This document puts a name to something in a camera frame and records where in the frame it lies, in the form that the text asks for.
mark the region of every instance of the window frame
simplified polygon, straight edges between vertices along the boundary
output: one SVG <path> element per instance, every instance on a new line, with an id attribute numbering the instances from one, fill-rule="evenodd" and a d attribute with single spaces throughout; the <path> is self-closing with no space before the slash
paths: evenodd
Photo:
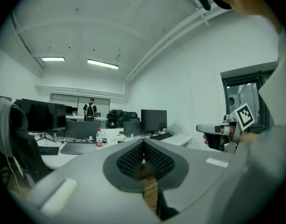
<path id="1" fill-rule="evenodd" d="M 226 113 L 229 114 L 230 112 L 230 104 L 229 104 L 229 93 L 227 86 L 234 86 L 240 85 L 245 83 L 256 83 L 257 84 L 257 91 L 264 85 L 265 78 L 270 76 L 273 73 L 273 70 L 265 71 L 265 72 L 256 72 L 251 73 L 248 75 L 236 76 L 222 79 L 223 86 L 224 86 L 224 93 L 225 93 L 225 103 L 226 103 Z M 270 122 L 270 113 L 262 100 L 261 96 L 258 94 L 258 101 L 259 107 L 262 111 L 261 114 L 261 123 L 260 124 L 253 124 L 247 128 L 247 132 L 252 133 L 261 133 L 262 131 L 269 129 L 269 122 Z"/>

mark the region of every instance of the water bottle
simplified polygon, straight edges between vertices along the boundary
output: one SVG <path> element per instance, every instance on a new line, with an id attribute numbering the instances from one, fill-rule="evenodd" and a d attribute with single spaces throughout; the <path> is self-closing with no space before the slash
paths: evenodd
<path id="1" fill-rule="evenodd" d="M 100 123 L 100 130 L 102 136 L 104 137 L 106 135 L 106 122 L 104 120 Z"/>
<path id="2" fill-rule="evenodd" d="M 98 147 L 102 146 L 102 135 L 100 129 L 98 129 L 96 133 L 96 146 Z"/>

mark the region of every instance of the laptop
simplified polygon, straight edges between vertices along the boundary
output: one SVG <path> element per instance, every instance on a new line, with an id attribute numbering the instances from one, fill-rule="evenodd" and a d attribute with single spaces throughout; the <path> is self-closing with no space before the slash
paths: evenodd
<path id="1" fill-rule="evenodd" d="M 61 149 L 62 154 L 85 154 L 96 150 L 95 142 L 67 142 Z"/>

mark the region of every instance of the small sticker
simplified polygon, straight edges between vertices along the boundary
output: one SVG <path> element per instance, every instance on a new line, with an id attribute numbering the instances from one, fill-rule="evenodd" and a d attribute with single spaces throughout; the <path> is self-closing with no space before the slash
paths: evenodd
<path id="1" fill-rule="evenodd" d="M 227 162 L 223 162 L 223 161 L 220 161 L 220 160 L 217 160 L 217 159 L 212 159 L 212 158 L 208 158 L 206 160 L 206 162 L 209 163 L 209 164 L 213 164 L 213 165 L 222 167 L 222 168 L 227 168 L 228 165 L 229 165 L 229 163 L 227 163 Z"/>

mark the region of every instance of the handheld device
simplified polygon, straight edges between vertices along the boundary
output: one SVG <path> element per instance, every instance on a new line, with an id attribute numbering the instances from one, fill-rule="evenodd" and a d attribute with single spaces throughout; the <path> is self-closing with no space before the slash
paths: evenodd
<path id="1" fill-rule="evenodd" d="M 254 117 L 246 103 L 234 110 L 230 115 L 225 115 L 221 124 L 197 125 L 196 130 L 206 135 L 210 148 L 234 153 L 244 130 L 254 122 Z M 229 134 L 232 126 L 235 127 L 235 133 L 231 139 Z"/>

